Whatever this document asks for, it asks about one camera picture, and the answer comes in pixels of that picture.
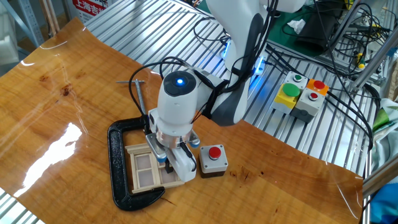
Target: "orange button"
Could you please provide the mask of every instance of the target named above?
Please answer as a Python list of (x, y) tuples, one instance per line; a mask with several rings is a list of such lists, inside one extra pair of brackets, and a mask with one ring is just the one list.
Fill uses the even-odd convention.
[(329, 87), (325, 85), (322, 81), (314, 80), (312, 78), (308, 81), (307, 88), (323, 96), (326, 96), (329, 90)]

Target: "metal grid floor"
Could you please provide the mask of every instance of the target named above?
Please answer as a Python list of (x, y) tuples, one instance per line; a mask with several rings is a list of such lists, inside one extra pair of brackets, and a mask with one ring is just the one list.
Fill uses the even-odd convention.
[(44, 224), (32, 212), (0, 189), (0, 224)]
[[(226, 78), (228, 71), (220, 56), (223, 44), (197, 39), (192, 32), (196, 21), (203, 16), (178, 1), (129, 0), (112, 5), (107, 13), (95, 17), (86, 26), (100, 41), (141, 64), (176, 56), (213, 75)], [(206, 39), (218, 39), (223, 35), (223, 28), (216, 21), (202, 22), (196, 30)], [(276, 45), (272, 46), (288, 53)], [(336, 77), (324, 68), (292, 57), (284, 58), (307, 77), (341, 89)], [(361, 175), (368, 146), (364, 133), (328, 103), (324, 103), (318, 115), (308, 124), (270, 108), (284, 75), (275, 66), (275, 61), (270, 58), (268, 61), (274, 65), (266, 66), (262, 75), (252, 79), (244, 120), (304, 153)], [(171, 69), (171, 66), (165, 66), (165, 73)], [(353, 106), (344, 93), (335, 91), (335, 94)], [(369, 96), (369, 93), (361, 91), (355, 101), (372, 123), (375, 106)]]

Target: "wooden tabletop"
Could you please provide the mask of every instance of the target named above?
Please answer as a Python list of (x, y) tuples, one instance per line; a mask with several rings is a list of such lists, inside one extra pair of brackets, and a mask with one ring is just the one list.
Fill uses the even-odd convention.
[[(359, 222), (360, 176), (244, 121), (221, 128), (203, 117), (194, 130), (202, 146), (225, 146), (225, 175), (197, 175), (137, 212), (118, 209), (107, 129), (139, 116), (127, 85), (115, 81), (140, 66), (75, 19), (0, 78), (0, 187), (45, 223)], [(146, 108), (155, 108), (159, 75), (144, 70), (137, 77), (145, 81)], [(145, 143), (142, 131), (124, 140)]]

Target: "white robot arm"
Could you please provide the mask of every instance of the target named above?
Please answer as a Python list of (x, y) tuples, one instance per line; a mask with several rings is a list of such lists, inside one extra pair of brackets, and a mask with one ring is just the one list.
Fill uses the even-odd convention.
[[(193, 132), (196, 110), (220, 126), (239, 122), (245, 112), (252, 66), (270, 20), (264, 6), (268, 0), (207, 0), (216, 20), (231, 36), (225, 65), (231, 79), (226, 81), (194, 68), (165, 76), (160, 87), (157, 108), (149, 111), (150, 129), (147, 142), (159, 162), (170, 162), (180, 179), (192, 180), (196, 175), (196, 160), (186, 143), (199, 146)], [(294, 12), (305, 0), (280, 0), (277, 9)]]

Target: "red push button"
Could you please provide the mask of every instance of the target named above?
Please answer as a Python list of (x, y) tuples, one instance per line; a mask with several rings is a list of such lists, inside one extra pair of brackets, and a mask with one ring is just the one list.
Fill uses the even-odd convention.
[(313, 86), (318, 89), (318, 90), (323, 90), (325, 87), (325, 84), (322, 81), (315, 81), (313, 83)]
[(315, 101), (318, 99), (318, 95), (316, 93), (311, 93), (309, 98), (310, 98), (310, 100)]
[(218, 147), (211, 147), (209, 150), (210, 159), (217, 160), (221, 156), (221, 150)]

